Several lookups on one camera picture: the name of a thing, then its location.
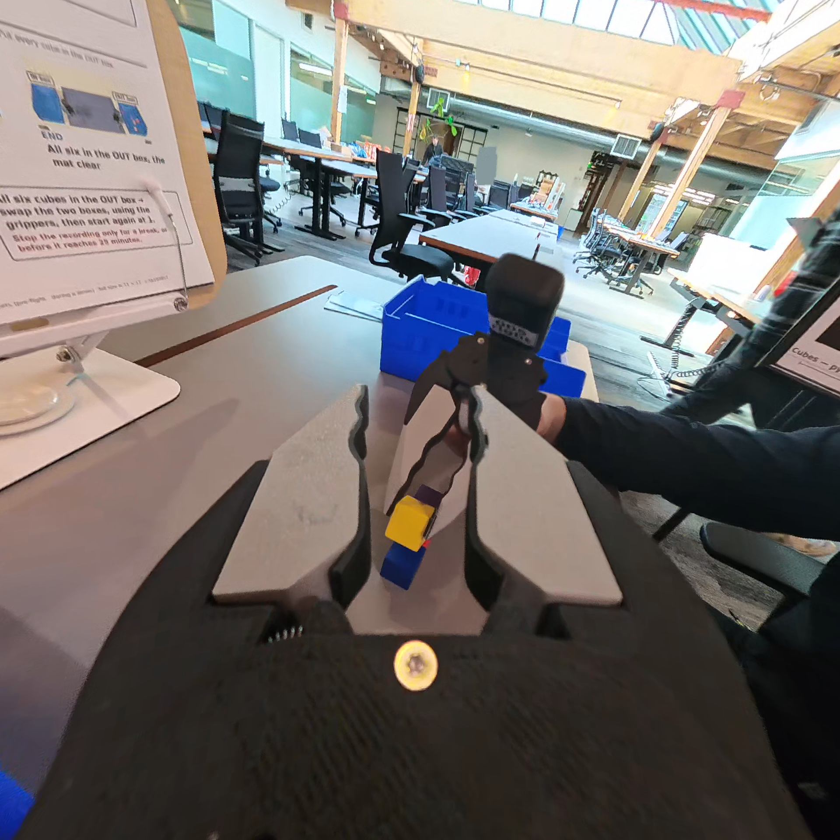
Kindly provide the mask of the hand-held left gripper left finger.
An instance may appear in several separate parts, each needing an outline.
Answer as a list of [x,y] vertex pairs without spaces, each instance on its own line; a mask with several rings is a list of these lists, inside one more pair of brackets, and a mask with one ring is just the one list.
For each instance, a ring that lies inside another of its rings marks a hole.
[[356,384],[272,454],[213,587],[218,603],[348,607],[371,572],[364,467],[369,389]]

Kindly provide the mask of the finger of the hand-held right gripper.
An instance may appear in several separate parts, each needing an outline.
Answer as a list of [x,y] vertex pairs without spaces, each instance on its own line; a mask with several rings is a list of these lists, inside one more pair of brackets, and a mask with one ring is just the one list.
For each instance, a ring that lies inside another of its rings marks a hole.
[[446,492],[442,496],[434,514],[434,519],[430,524],[431,529],[445,529],[466,509],[470,470],[471,462],[469,457],[466,456],[451,476]]
[[418,408],[407,419],[397,442],[392,470],[386,485],[383,512],[390,516],[402,499],[413,477],[423,467],[427,454],[442,440],[448,429],[457,425],[459,410],[452,393],[433,385]]

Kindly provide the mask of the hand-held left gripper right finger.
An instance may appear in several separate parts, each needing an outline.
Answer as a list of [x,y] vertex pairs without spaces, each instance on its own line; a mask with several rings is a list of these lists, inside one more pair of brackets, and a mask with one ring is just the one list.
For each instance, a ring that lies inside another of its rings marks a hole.
[[621,605],[565,458],[485,386],[470,396],[468,520],[476,549],[535,588],[542,603]]

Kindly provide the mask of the yellow wooden cube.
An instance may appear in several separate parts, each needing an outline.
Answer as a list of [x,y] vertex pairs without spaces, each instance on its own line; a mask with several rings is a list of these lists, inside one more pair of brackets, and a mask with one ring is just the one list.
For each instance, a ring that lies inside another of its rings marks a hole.
[[385,537],[409,552],[419,551],[426,542],[437,510],[434,506],[411,496],[404,496],[394,507]]

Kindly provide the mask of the blue wooden cube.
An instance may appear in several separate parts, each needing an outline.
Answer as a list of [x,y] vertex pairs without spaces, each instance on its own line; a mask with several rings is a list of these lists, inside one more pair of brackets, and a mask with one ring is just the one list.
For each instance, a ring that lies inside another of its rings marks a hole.
[[408,591],[424,559],[422,544],[417,550],[392,542],[381,564],[380,575],[404,591]]

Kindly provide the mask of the blue plastic bin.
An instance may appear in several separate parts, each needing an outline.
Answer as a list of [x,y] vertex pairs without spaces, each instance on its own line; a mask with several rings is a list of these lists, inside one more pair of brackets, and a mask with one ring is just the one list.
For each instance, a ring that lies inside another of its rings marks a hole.
[[[418,276],[383,307],[381,371],[415,382],[443,351],[489,327],[483,293]],[[539,351],[548,374],[543,390],[598,402],[589,353],[570,335],[571,321],[555,317]]]
[[33,796],[1,771],[1,839],[13,839],[33,804]]

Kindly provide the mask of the person's right forearm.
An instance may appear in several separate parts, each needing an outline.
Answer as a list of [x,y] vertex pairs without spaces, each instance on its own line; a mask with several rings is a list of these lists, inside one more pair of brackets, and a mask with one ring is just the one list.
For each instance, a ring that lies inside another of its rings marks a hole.
[[547,439],[604,485],[754,532],[838,540],[837,426],[748,430],[583,399],[554,404],[560,425]]

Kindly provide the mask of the long white desk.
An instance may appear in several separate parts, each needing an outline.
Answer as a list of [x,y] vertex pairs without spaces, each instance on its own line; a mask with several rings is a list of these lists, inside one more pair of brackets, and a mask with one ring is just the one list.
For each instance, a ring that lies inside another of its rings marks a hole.
[[464,265],[496,263],[505,254],[525,259],[546,259],[553,254],[559,227],[547,219],[511,210],[472,217],[429,230],[419,236]]

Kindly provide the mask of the grey desk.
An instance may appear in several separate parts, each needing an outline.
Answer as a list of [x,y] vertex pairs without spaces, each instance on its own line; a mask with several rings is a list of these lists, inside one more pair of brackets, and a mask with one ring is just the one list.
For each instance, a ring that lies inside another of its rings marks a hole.
[[395,284],[312,257],[228,277],[212,303],[117,331],[106,349],[176,381],[173,402],[2,491],[2,769],[36,794],[114,624],[171,546],[258,460],[353,385],[371,394],[373,562],[411,384],[380,373],[382,327],[327,287]]

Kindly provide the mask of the person's right hand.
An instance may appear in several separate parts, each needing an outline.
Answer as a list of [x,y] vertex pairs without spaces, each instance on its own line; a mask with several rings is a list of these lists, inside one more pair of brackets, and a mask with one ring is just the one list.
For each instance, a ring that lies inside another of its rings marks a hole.
[[567,417],[565,400],[554,394],[542,394],[541,414],[537,434],[551,445],[556,445]]

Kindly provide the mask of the row of black office chairs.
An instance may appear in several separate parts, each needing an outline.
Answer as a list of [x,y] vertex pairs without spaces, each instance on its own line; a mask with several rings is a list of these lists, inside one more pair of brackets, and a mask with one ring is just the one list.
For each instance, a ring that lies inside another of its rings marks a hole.
[[669,259],[680,255],[686,234],[678,234],[674,242],[660,240],[632,230],[607,211],[594,210],[590,225],[574,252],[575,274],[583,278],[602,277],[613,291],[644,298],[653,294],[653,287],[644,275],[656,275]]

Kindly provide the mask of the white paper sheets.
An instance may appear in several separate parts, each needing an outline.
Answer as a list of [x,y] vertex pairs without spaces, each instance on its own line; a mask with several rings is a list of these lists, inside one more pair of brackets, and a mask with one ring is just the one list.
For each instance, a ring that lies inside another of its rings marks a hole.
[[359,297],[347,290],[335,291],[328,296],[324,310],[346,314],[354,318],[382,322],[384,304]]

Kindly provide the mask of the black office chair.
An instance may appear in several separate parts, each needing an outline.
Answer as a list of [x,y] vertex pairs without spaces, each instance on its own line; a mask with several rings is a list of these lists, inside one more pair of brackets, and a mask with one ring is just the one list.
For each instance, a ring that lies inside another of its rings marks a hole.
[[265,202],[259,177],[264,125],[221,111],[213,163],[213,189],[224,242],[259,266],[282,248],[264,238]]
[[770,536],[715,521],[666,554],[709,603],[779,611],[806,600],[826,562]]
[[369,261],[408,280],[418,276],[455,280],[455,261],[443,250],[407,243],[415,226],[422,226],[424,232],[434,229],[432,220],[406,210],[406,181],[411,182],[415,173],[411,167],[403,169],[401,155],[378,152],[376,174],[381,211]]

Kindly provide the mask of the printed instruction sheet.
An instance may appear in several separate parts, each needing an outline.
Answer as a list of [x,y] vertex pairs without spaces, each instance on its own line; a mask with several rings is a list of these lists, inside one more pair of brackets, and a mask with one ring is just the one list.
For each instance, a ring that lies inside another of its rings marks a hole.
[[1,19],[2,324],[212,284],[147,3]]
[[771,366],[817,391],[839,397],[838,286],[788,332]]

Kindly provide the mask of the person's torso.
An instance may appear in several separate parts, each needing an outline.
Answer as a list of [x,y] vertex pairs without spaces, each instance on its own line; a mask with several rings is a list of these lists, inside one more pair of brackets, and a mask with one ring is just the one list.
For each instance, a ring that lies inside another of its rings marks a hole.
[[751,630],[710,612],[748,682],[775,761],[814,838],[839,836],[838,553],[806,600]]

